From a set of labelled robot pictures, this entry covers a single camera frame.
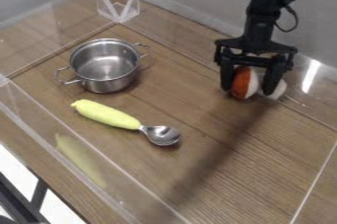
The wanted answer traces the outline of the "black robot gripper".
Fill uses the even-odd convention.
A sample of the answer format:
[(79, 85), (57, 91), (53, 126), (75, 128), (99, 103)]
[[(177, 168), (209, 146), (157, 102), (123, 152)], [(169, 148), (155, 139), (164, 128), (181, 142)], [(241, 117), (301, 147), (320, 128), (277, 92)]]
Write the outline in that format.
[(277, 19), (249, 17), (244, 33), (239, 37), (215, 41), (213, 60), (220, 65), (221, 88), (229, 91), (233, 83), (235, 65), (268, 68), (263, 81), (263, 91), (269, 96), (281, 81), (285, 70), (293, 67), (297, 54), (295, 46), (273, 41)]

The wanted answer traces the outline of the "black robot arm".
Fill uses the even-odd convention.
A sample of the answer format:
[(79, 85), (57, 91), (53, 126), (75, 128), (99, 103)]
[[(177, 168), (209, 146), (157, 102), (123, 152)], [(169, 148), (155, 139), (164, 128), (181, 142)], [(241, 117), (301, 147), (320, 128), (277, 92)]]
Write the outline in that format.
[(220, 66), (220, 83), (229, 91), (235, 82), (235, 67), (267, 69), (263, 91), (271, 95), (283, 74), (293, 67), (295, 46), (272, 41), (275, 28), (288, 33), (297, 28), (299, 17), (289, 4), (295, 0), (251, 0), (243, 34), (215, 41), (215, 62)]

